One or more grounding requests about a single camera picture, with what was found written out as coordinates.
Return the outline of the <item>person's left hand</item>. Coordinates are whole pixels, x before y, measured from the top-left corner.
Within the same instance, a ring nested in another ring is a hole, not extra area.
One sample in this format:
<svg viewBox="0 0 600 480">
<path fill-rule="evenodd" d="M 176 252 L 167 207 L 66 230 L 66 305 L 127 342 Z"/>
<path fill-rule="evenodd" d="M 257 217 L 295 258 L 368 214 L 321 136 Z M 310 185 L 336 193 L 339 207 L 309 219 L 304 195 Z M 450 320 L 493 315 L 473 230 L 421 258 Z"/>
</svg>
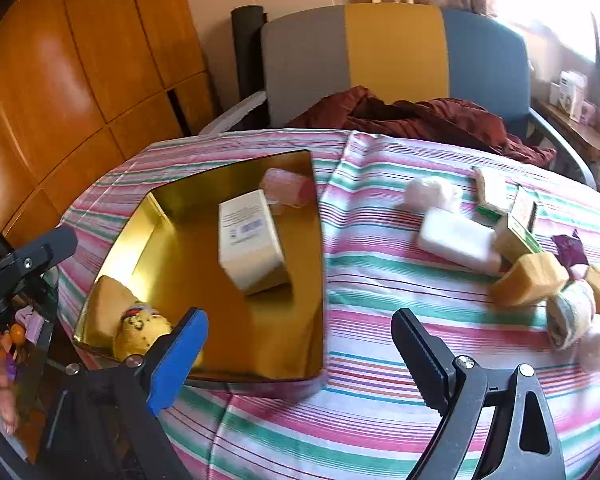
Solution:
<svg viewBox="0 0 600 480">
<path fill-rule="evenodd" d="M 6 434 L 14 434 L 18 428 L 18 414 L 12 382 L 8 378 L 6 353 L 1 344 L 0 333 L 0 416 Z"/>
</svg>

